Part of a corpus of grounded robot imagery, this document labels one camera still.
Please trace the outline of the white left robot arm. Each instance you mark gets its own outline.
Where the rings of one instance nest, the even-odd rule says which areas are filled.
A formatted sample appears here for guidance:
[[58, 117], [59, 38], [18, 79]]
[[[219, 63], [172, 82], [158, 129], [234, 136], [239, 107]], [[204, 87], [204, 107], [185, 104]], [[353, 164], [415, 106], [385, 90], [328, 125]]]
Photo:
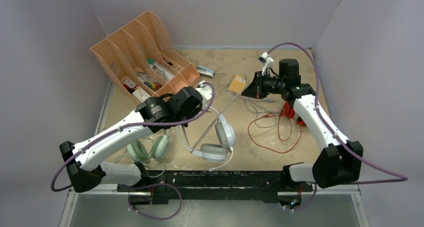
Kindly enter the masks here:
[[100, 184], [123, 184], [138, 192], [149, 186], [147, 174], [137, 164], [108, 163], [106, 159], [130, 143], [148, 137], [160, 130], [187, 126], [211, 107], [215, 88], [202, 82], [197, 88], [183, 87], [177, 93], [148, 97], [121, 121], [87, 140], [59, 145], [63, 165], [54, 174], [50, 188], [54, 192], [59, 174], [66, 170], [70, 188], [83, 193]]

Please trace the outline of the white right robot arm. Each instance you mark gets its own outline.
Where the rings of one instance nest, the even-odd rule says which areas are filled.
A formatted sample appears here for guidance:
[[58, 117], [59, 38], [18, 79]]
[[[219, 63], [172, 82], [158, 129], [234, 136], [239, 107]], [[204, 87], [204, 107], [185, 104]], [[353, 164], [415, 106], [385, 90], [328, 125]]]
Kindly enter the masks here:
[[256, 71], [242, 96], [263, 99], [269, 94], [281, 95], [312, 133], [320, 154], [314, 163], [295, 163], [283, 167], [280, 183], [288, 191], [300, 182], [315, 183], [325, 189], [351, 184], [360, 177], [363, 146], [351, 141], [334, 125], [325, 111], [320, 110], [318, 93], [308, 83], [302, 83], [299, 63], [295, 59], [279, 61], [279, 74]]

